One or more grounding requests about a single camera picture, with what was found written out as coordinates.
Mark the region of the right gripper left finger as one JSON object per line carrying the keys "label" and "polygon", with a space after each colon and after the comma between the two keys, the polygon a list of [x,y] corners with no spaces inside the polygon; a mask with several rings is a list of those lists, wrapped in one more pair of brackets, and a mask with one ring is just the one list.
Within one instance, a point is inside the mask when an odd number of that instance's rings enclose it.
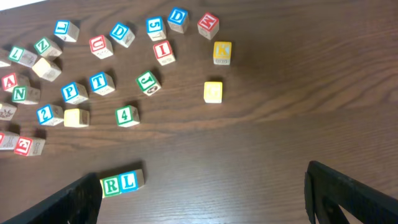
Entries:
{"label": "right gripper left finger", "polygon": [[6,223],[96,223],[102,196],[98,176],[89,173]]}

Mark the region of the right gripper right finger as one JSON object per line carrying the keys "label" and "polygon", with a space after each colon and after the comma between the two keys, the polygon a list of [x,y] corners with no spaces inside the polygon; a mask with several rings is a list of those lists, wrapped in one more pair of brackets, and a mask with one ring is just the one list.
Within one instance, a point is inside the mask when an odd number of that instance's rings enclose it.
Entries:
{"label": "right gripper right finger", "polygon": [[397,199],[318,161],[309,162],[304,182],[311,224],[348,223],[342,208],[362,223],[397,223]]}

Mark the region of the green R block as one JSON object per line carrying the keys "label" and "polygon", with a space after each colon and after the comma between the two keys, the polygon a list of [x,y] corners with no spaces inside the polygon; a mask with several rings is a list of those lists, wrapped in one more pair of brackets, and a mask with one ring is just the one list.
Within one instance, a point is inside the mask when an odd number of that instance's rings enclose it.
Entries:
{"label": "green R block", "polygon": [[101,179],[100,184],[103,190],[103,198],[121,194],[119,177],[117,175]]}

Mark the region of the blue L block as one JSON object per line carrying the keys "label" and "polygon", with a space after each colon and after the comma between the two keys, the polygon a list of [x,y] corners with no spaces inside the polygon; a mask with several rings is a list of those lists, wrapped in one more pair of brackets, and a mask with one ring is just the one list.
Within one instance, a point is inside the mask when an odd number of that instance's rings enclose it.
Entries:
{"label": "blue L block", "polygon": [[142,169],[119,174],[119,185],[123,194],[139,190],[145,185]]}

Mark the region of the red 3 block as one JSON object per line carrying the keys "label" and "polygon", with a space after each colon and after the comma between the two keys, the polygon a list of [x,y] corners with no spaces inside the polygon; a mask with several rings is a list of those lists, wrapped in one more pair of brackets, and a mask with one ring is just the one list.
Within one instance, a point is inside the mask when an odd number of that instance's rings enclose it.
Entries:
{"label": "red 3 block", "polygon": [[14,153],[22,156],[40,156],[44,146],[44,139],[20,136],[14,148]]}

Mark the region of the blue 2 block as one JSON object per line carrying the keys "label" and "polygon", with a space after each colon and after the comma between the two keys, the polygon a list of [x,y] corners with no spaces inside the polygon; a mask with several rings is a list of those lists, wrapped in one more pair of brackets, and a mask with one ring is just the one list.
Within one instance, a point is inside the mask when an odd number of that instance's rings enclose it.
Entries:
{"label": "blue 2 block", "polygon": [[56,126],[64,121],[64,112],[61,106],[45,105],[36,112],[40,125]]}

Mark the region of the green 4 block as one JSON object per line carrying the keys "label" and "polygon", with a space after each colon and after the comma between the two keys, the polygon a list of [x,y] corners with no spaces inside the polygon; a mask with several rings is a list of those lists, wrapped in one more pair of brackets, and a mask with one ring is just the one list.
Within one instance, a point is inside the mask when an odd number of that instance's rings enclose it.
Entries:
{"label": "green 4 block", "polygon": [[131,105],[116,109],[115,116],[120,127],[128,128],[140,123],[138,109]]}

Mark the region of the blue P block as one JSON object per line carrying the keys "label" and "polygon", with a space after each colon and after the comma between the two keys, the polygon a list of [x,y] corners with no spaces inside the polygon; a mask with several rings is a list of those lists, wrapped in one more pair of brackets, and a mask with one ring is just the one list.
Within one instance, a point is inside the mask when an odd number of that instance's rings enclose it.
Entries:
{"label": "blue P block", "polygon": [[63,100],[72,105],[78,105],[89,99],[86,88],[76,82],[71,82],[61,88]]}

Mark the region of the blue T block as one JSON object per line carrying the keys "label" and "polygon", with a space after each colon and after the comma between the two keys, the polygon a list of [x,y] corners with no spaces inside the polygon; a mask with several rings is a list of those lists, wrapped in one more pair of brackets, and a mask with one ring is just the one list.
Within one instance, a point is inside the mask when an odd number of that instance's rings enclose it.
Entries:
{"label": "blue T block", "polygon": [[91,76],[90,86],[92,92],[101,96],[105,96],[116,90],[112,77],[104,72],[99,72]]}

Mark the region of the green N block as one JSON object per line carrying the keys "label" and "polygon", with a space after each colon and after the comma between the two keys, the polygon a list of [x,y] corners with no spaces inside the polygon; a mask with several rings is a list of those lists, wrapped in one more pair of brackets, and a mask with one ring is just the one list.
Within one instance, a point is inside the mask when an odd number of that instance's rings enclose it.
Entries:
{"label": "green N block", "polygon": [[12,91],[12,102],[35,105],[40,101],[40,90],[31,86],[17,86]]}

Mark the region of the yellow S block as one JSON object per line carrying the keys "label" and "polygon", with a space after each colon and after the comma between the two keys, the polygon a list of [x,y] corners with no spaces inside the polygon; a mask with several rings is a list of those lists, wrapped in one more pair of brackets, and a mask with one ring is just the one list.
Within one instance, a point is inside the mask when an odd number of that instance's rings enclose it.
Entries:
{"label": "yellow S block", "polygon": [[32,69],[39,78],[50,82],[53,82],[62,72],[54,62],[46,58],[40,58]]}

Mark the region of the green J block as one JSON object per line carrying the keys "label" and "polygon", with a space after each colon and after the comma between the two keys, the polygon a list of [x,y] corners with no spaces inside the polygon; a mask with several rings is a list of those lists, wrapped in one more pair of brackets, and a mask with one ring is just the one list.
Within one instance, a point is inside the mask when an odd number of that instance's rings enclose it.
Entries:
{"label": "green J block", "polygon": [[138,76],[136,78],[136,83],[141,91],[147,96],[153,95],[162,88],[159,81],[149,70]]}

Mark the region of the red A block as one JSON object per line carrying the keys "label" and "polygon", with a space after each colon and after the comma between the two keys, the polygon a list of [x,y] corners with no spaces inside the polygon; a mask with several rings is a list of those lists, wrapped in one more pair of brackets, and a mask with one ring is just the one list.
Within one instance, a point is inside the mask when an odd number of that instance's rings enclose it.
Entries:
{"label": "red A block", "polygon": [[10,73],[1,78],[2,89],[12,93],[17,86],[30,86],[29,78],[18,73]]}

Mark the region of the yellow block right lower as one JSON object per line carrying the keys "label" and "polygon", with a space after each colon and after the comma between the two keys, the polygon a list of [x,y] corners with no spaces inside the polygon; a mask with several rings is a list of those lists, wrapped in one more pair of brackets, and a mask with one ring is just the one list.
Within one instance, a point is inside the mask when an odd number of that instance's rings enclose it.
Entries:
{"label": "yellow block right lower", "polygon": [[221,103],[223,99],[223,83],[205,82],[203,98],[206,103]]}

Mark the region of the red U block upper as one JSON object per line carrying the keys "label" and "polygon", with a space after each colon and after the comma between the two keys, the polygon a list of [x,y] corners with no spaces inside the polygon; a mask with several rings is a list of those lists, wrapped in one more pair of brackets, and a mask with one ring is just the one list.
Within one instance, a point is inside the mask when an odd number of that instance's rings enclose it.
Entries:
{"label": "red U block upper", "polygon": [[98,35],[89,40],[90,51],[99,59],[104,59],[114,54],[111,42],[104,36]]}

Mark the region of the green Z block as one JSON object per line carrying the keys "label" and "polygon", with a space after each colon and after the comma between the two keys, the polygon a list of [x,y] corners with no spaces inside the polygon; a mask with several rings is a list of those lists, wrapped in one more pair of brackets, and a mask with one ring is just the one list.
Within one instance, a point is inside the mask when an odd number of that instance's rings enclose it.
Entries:
{"label": "green Z block", "polygon": [[34,49],[37,53],[47,60],[55,60],[63,53],[61,48],[52,40],[47,37],[42,37],[34,44]]}

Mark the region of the green L block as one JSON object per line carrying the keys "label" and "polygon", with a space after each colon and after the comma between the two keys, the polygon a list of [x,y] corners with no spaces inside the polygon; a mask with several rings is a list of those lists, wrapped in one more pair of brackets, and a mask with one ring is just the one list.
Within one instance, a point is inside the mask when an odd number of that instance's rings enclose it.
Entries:
{"label": "green L block", "polygon": [[8,59],[25,67],[32,68],[38,55],[25,48],[14,45],[9,52]]}

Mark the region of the red I block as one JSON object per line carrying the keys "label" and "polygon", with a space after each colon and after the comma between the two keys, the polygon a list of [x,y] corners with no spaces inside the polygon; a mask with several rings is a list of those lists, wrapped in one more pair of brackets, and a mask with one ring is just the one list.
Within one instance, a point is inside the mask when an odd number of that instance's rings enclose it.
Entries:
{"label": "red I block", "polygon": [[153,51],[161,66],[168,65],[175,61],[175,55],[168,40],[155,44],[153,46]]}

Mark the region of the yellow K block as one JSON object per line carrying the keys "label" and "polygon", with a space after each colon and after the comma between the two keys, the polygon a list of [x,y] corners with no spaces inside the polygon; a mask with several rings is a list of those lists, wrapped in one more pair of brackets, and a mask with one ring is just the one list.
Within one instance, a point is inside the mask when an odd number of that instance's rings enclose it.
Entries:
{"label": "yellow K block", "polygon": [[215,65],[230,65],[231,63],[231,42],[220,42],[214,43],[213,49],[213,63]]}

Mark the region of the blue D block left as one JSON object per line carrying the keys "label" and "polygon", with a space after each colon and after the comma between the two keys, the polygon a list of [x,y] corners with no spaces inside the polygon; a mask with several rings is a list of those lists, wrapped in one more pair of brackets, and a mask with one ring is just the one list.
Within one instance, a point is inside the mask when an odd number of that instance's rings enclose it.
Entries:
{"label": "blue D block left", "polygon": [[109,34],[118,44],[125,48],[128,48],[135,39],[135,35],[132,30],[120,22],[115,24]]}

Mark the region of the blue d block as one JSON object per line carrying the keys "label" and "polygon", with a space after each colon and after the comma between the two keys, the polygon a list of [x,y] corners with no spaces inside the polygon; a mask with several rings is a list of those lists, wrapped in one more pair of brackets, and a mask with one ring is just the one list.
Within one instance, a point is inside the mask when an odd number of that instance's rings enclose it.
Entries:
{"label": "blue d block", "polygon": [[184,9],[174,7],[167,18],[167,22],[171,30],[184,34],[189,24],[188,12]]}
{"label": "blue d block", "polygon": [[125,48],[128,48],[135,39],[135,35],[132,30],[120,22],[115,24],[109,34],[118,44]]}

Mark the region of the blue block top centre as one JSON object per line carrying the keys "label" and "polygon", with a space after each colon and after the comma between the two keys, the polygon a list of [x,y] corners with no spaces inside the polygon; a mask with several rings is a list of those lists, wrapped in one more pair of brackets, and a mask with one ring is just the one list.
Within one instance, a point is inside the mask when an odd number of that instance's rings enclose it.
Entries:
{"label": "blue block top centre", "polygon": [[79,32],[80,30],[75,24],[66,20],[58,20],[53,30],[53,34],[65,42],[76,42]]}

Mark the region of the blue 5 block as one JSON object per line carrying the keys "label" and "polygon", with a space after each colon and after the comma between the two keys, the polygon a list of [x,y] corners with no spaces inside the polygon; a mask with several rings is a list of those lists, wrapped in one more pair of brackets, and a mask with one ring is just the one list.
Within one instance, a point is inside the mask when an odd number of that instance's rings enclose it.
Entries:
{"label": "blue 5 block", "polygon": [[151,41],[159,41],[167,38],[167,31],[160,16],[146,19],[146,30]]}

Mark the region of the red M block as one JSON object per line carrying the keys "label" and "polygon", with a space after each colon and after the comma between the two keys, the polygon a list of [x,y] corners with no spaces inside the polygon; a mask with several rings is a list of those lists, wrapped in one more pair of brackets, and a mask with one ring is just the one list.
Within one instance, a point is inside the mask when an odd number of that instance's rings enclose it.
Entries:
{"label": "red M block", "polygon": [[206,12],[198,21],[198,33],[206,39],[211,40],[220,29],[219,19],[209,12]]}

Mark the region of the blue D block right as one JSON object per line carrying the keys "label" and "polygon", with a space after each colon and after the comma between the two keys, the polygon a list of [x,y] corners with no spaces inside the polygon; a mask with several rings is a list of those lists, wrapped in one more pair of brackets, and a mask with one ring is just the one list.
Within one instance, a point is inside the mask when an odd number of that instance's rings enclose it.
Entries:
{"label": "blue D block right", "polygon": [[167,22],[171,30],[184,34],[189,24],[188,12],[184,9],[174,7],[167,18]]}

